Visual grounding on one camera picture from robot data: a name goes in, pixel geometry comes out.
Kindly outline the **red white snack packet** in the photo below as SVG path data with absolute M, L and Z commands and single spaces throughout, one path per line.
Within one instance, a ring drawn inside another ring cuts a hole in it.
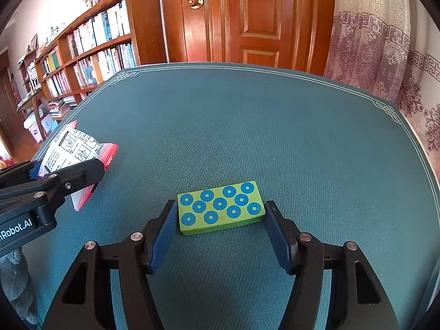
M 51 139 L 37 175 L 43 178 L 48 174 L 58 174 L 61 169 L 69 166 L 84 167 L 84 163 L 89 160 L 99 160 L 103 164 L 103 171 L 100 168 L 94 168 L 92 171 L 92 178 L 97 182 L 88 182 L 85 188 L 70 191 L 74 210 L 80 211 L 104 177 L 118 147 L 117 144 L 98 142 L 94 137 L 77 129 L 76 121 L 70 122 L 61 127 Z

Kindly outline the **green dotted small box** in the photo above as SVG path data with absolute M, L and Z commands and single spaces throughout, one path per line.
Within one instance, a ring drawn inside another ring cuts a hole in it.
M 265 208 L 255 181 L 191 191 L 177 196 L 184 235 L 197 235 L 260 222 Z

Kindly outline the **teal table mat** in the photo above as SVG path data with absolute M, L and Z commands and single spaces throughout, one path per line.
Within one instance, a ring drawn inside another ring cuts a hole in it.
M 180 193 L 253 180 L 299 229 L 356 242 L 411 328 L 439 258 L 439 186 L 393 104 L 289 70 L 162 64 L 115 75 L 66 122 L 118 150 L 84 207 L 66 201 L 23 249 L 40 317 L 86 242 L 123 240 Z

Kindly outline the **wooden bookshelf with books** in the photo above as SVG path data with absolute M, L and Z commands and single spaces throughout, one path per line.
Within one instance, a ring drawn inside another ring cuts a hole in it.
M 61 107 L 53 114 L 61 120 L 122 70 L 166 61 L 160 0 L 101 0 L 20 60 L 29 95 L 16 109 L 24 112 L 44 98 Z

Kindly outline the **brass door knob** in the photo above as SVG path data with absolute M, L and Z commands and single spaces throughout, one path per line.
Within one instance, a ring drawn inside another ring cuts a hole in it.
M 204 0 L 186 0 L 186 4 L 193 10 L 201 8 L 204 4 Z

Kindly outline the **white purple patterned curtain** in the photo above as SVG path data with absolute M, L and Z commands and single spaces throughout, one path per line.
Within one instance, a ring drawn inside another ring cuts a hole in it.
M 420 0 L 335 0 L 324 74 L 395 102 L 439 169 L 439 29 Z

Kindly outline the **brown wooden door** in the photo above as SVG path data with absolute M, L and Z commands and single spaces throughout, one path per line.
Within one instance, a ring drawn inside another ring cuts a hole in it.
M 163 0 L 172 62 L 247 63 L 323 75 L 335 0 Z

